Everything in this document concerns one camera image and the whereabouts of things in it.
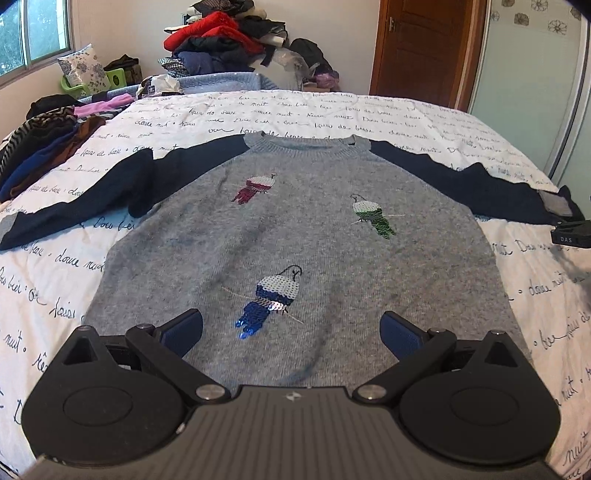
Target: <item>window frame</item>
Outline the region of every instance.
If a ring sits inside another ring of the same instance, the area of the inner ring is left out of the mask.
[[[24,65],[17,67],[14,70],[11,70],[4,75],[0,75],[0,89],[5,87],[6,85],[25,77],[26,75],[36,72],[37,70],[41,70],[42,68],[47,67],[54,63],[58,57],[68,55],[69,53],[74,52],[73,49],[73,23],[72,23],[72,0],[64,0],[64,7],[66,9],[66,22],[65,22],[65,30],[66,30],[66,39],[68,42],[68,46],[61,50],[48,53],[45,56],[39,57],[38,59],[31,60],[31,52],[30,52],[30,45],[28,42],[28,35],[29,35],[29,25],[28,25],[28,3],[29,0],[17,0],[20,1],[20,18],[21,20],[27,19],[26,21],[22,21],[22,29],[21,29],[21,46],[22,46],[22,53],[23,53],[23,60]]]

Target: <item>white bed sheet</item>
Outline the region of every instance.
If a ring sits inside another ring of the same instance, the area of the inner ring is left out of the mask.
[[[208,93],[136,102],[0,212],[0,219],[72,201],[141,148],[152,148],[160,158],[173,148],[259,130],[387,140],[449,167],[481,162],[495,177],[557,190],[511,144],[463,112],[346,93]],[[24,472],[34,460],[20,426],[22,405],[84,318],[109,248],[137,224],[126,212],[113,212],[0,254],[0,462],[14,471]],[[591,353],[585,348],[591,335],[591,252],[552,245],[549,226],[480,224],[535,367],[561,405],[562,427],[548,461],[566,478],[577,478],[591,466]]]

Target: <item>floral pillow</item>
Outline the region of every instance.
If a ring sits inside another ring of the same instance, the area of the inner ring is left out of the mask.
[[[91,95],[106,92],[111,88],[105,69],[100,64],[92,44],[57,59],[57,62],[71,87],[84,84]]]

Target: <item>sequin bird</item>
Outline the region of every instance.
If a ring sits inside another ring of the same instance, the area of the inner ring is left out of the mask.
[[[283,274],[291,270],[291,278]],[[271,312],[287,312],[287,307],[296,299],[300,284],[296,277],[303,271],[298,265],[290,265],[278,275],[263,278],[256,285],[256,298],[244,307],[244,313],[236,322],[236,328],[242,327],[241,339],[257,333]]]
[[[383,236],[386,239],[389,239],[391,235],[396,235],[396,232],[392,230],[390,224],[384,218],[384,213],[380,205],[364,199],[357,193],[351,195],[351,198],[355,201],[353,204],[353,211],[359,217],[359,220],[355,223],[371,222],[380,236]]]
[[[238,205],[243,205],[248,203],[257,193],[271,190],[275,184],[275,176],[273,174],[271,177],[251,177],[246,181],[246,187],[241,189],[232,201],[238,200]]]

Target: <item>blue sequin tail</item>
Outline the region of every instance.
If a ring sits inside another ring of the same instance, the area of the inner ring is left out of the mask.
[[[271,312],[255,301],[244,307],[244,314],[238,319],[236,328],[244,327],[239,337],[245,339],[257,333]]]

